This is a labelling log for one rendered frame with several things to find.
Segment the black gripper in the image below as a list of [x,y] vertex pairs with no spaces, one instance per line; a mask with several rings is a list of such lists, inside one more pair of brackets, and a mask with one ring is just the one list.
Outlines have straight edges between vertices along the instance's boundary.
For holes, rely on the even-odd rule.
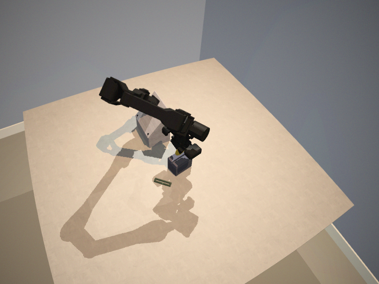
[[191,137],[188,133],[186,136],[182,136],[180,134],[168,130],[167,127],[163,126],[162,133],[165,136],[167,136],[170,132],[173,134],[173,136],[171,136],[172,139],[170,140],[170,142],[178,150],[179,154],[181,154],[184,151],[184,154],[190,160],[201,154],[202,149],[196,143],[191,144]]

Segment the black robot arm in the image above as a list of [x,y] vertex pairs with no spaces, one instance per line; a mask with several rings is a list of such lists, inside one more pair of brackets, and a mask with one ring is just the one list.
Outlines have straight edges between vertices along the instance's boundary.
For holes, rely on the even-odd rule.
[[159,107],[160,101],[154,95],[149,96],[149,94],[149,90],[145,88],[135,88],[131,91],[124,82],[113,77],[107,77],[99,95],[103,101],[109,104],[132,107],[152,116],[160,120],[168,130],[182,136],[186,136],[188,133],[191,139],[196,138],[202,142],[207,138],[210,131],[209,127],[194,121],[195,118],[182,109],[174,110]]

